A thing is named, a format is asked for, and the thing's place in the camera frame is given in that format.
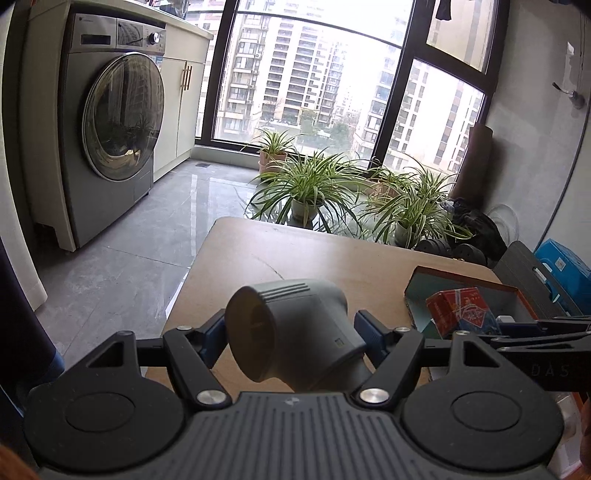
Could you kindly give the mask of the red blue card box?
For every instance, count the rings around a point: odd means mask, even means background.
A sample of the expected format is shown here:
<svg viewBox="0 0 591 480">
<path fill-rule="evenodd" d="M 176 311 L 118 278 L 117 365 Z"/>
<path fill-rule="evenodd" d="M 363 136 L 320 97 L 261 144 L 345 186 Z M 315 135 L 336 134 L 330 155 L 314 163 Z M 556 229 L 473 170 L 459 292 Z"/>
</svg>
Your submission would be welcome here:
<svg viewBox="0 0 591 480">
<path fill-rule="evenodd" d="M 500 328 L 491 309 L 476 287 L 439 291 L 426 300 L 440 337 L 458 330 L 479 335 L 497 335 Z"/>
</svg>

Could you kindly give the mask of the grey angled camera device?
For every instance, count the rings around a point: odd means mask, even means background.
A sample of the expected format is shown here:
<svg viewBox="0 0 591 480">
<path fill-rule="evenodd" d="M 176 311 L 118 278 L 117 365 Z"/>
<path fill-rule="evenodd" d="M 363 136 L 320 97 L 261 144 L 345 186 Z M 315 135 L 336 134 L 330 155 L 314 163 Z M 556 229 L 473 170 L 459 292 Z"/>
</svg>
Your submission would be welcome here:
<svg viewBox="0 0 591 480">
<path fill-rule="evenodd" d="M 295 392 L 352 392 L 372 375 L 346 295 L 332 282 L 243 286 L 228 301 L 224 324 L 233 358 L 253 382 L 277 378 Z"/>
</svg>

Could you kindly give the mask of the white plug adapter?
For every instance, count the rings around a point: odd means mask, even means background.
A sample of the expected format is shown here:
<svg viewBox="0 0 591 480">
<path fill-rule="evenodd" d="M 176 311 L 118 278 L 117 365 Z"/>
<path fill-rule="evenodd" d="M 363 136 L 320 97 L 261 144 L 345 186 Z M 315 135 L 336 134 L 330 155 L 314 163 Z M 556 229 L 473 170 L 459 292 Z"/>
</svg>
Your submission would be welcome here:
<svg viewBox="0 0 591 480">
<path fill-rule="evenodd" d="M 496 317 L 496 321 L 499 324 L 514 324 L 515 319 L 510 315 L 499 315 Z"/>
</svg>

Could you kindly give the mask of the teal orange cardboard tray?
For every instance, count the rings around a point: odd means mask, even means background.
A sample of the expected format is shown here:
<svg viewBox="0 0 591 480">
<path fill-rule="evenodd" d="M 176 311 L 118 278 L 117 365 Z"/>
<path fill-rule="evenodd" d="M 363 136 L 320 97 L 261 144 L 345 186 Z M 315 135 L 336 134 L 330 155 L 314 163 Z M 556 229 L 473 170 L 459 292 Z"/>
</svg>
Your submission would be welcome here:
<svg viewBox="0 0 591 480">
<path fill-rule="evenodd" d="M 466 330 L 499 348 L 559 346 L 590 336 L 590 322 L 540 319 L 514 286 L 417 266 L 404 290 L 412 325 L 428 339 L 449 340 Z"/>
</svg>

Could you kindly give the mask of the blue box on chair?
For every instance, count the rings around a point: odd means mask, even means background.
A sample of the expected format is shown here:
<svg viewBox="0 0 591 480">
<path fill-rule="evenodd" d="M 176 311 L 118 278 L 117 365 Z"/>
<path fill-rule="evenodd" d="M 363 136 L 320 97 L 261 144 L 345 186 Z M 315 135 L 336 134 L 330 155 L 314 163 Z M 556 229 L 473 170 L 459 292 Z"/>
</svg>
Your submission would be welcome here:
<svg viewBox="0 0 591 480">
<path fill-rule="evenodd" d="M 568 247 L 553 239 L 535 251 L 536 258 L 585 315 L 590 314 L 590 268 Z"/>
</svg>

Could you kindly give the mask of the dark grey chair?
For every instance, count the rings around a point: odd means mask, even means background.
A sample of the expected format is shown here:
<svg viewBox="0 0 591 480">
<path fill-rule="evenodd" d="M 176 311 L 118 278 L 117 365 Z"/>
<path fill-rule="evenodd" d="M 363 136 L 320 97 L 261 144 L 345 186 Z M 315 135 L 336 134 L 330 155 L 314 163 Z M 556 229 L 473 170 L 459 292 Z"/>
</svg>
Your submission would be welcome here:
<svg viewBox="0 0 591 480">
<path fill-rule="evenodd" d="M 507 248 L 493 272 L 505 285 L 519 289 L 540 319 L 583 316 L 551 272 L 520 241 Z"/>
</svg>

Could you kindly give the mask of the black dumbbell weights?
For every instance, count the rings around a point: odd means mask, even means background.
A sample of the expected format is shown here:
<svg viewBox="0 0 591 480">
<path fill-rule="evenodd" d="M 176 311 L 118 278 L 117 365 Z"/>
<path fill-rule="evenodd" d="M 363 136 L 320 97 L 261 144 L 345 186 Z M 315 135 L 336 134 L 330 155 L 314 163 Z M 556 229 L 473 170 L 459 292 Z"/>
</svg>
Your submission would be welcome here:
<svg viewBox="0 0 591 480">
<path fill-rule="evenodd" d="M 414 247 L 414 250 L 468 263 L 488 265 L 488 258 L 485 253 L 471 242 L 451 245 L 445 239 L 422 239 Z"/>
</svg>

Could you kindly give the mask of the black bag on floor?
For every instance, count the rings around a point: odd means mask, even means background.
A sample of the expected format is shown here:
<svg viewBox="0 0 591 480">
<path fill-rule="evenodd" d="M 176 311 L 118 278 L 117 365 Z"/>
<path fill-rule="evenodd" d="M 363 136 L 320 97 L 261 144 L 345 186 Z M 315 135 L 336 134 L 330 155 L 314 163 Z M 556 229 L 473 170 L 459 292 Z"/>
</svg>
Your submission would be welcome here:
<svg viewBox="0 0 591 480">
<path fill-rule="evenodd" d="M 443 206 L 452 216 L 456 234 L 471 234 L 468 239 L 447 236 L 452 257 L 494 267 L 507 251 L 494 221 L 480 210 L 473 209 L 464 199 L 446 200 Z"/>
</svg>

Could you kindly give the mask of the right spider plant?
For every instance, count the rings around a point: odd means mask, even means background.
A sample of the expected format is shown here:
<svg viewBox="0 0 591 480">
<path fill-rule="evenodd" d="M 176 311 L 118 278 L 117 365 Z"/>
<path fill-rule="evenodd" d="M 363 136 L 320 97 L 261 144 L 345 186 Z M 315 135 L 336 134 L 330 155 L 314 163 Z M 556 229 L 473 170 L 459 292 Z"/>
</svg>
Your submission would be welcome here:
<svg viewBox="0 0 591 480">
<path fill-rule="evenodd" d="M 358 217 L 363 240 L 413 249 L 422 240 L 473 237 L 469 228 L 454 221 L 449 197 L 453 174 L 429 169 L 414 159 L 402 172 L 372 167 L 366 178 Z"/>
</svg>

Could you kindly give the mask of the dark brown rolled mat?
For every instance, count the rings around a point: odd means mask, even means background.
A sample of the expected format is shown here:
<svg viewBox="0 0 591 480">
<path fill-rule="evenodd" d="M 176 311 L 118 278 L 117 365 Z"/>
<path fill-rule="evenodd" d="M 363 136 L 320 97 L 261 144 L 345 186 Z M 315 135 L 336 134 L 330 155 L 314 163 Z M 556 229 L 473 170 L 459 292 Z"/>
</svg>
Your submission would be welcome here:
<svg viewBox="0 0 591 480">
<path fill-rule="evenodd" d="M 468 146 L 450 197 L 480 206 L 493 145 L 493 130 L 482 123 L 470 128 Z"/>
</svg>

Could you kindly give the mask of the large centre spider plant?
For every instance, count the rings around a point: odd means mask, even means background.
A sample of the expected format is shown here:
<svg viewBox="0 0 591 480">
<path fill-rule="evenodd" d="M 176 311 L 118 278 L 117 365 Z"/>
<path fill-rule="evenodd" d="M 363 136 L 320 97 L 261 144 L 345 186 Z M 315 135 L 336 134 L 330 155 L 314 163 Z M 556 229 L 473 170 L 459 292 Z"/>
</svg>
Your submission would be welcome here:
<svg viewBox="0 0 591 480">
<path fill-rule="evenodd" d="M 293 222 L 325 233 L 362 229 L 359 210 L 367 178 L 342 154 L 291 155 L 256 176 L 245 212 L 252 220 Z"/>
</svg>

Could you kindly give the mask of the small rear spider plant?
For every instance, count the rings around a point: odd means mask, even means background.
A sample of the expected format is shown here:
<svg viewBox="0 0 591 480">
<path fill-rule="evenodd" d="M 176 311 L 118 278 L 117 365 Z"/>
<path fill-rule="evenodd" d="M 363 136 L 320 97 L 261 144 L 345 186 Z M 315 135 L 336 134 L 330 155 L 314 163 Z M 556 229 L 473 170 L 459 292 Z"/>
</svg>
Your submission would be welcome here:
<svg viewBox="0 0 591 480">
<path fill-rule="evenodd" d="M 296 137 L 290 132 L 260 129 L 252 143 L 259 151 L 259 174 L 279 172 L 287 158 L 297 156 Z"/>
</svg>

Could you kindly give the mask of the silver front-load washing machine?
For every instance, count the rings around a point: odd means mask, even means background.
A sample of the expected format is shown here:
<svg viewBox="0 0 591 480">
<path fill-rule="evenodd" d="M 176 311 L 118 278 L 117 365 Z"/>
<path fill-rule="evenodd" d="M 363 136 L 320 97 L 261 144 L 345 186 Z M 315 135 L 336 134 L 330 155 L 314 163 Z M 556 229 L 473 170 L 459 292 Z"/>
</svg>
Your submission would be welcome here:
<svg viewBox="0 0 591 480">
<path fill-rule="evenodd" d="M 164 29 L 73 12 L 60 75 L 60 161 L 75 247 L 151 189 L 164 113 Z"/>
</svg>

